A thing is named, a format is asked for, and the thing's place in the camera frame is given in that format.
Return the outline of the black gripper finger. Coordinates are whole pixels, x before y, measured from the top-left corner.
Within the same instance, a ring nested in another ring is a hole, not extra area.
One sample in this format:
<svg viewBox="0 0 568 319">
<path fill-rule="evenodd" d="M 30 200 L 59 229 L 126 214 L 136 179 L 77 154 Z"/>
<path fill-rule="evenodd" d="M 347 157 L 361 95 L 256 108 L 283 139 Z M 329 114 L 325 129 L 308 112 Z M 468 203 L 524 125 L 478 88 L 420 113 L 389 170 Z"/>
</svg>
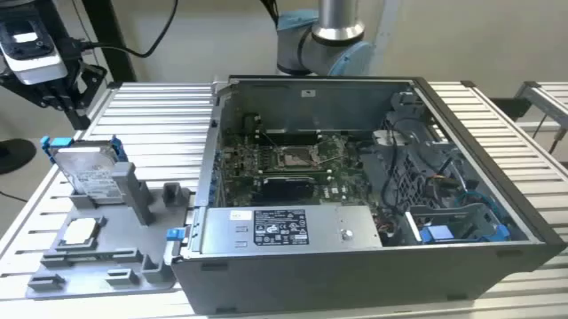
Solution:
<svg viewBox="0 0 568 319">
<path fill-rule="evenodd" d="M 2 75 L 2 86 L 41 108 L 58 108 L 58 106 L 53 105 L 53 86 L 55 83 L 57 81 L 51 80 L 27 85 L 21 82 L 14 74 Z"/>
<path fill-rule="evenodd" d="M 63 110 L 87 109 L 97 95 L 107 70 L 97 65 L 74 63 L 67 68 L 67 76 L 62 80 L 58 91 Z"/>
</svg>

